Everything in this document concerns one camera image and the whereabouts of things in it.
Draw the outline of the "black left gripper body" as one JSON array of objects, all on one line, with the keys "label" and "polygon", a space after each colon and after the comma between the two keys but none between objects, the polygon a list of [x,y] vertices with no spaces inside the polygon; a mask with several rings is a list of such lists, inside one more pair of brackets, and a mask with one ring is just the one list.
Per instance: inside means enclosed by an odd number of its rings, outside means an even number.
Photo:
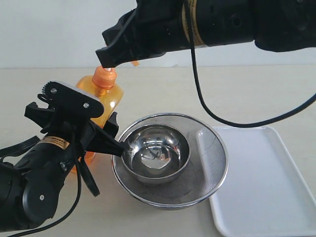
[{"label": "black left gripper body", "polygon": [[95,152],[96,103],[52,102],[40,108],[35,102],[25,108],[25,117],[41,127],[44,137],[33,147],[27,158],[71,158],[83,152]]}]

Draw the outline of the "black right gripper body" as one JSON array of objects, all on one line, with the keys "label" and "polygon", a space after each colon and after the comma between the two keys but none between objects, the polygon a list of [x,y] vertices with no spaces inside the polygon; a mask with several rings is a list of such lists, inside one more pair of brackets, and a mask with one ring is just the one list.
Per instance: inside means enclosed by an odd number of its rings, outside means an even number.
[{"label": "black right gripper body", "polygon": [[185,49],[182,0],[138,0],[135,9],[106,29],[106,45],[131,53],[166,53]]}]

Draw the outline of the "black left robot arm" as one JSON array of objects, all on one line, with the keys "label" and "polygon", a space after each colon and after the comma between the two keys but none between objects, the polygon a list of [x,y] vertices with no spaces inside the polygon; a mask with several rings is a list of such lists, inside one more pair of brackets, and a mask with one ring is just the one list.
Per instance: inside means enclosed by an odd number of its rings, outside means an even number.
[{"label": "black left robot arm", "polygon": [[30,103],[25,116],[41,127],[36,136],[1,150],[0,156],[20,156],[12,164],[0,163],[0,230],[18,236],[45,230],[44,222],[54,216],[60,192],[72,169],[77,171],[77,192],[82,184],[99,195],[84,160],[86,152],[120,156],[123,145],[115,140],[117,116],[104,128],[92,120],[91,112],[73,113],[60,106],[40,108]]}]

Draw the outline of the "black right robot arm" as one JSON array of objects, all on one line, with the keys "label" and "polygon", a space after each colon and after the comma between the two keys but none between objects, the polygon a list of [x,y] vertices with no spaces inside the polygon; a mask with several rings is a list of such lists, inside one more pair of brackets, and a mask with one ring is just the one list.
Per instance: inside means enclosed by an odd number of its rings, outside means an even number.
[{"label": "black right robot arm", "polygon": [[254,42],[288,52],[316,45],[313,0],[139,0],[102,33],[105,68],[167,52]]}]

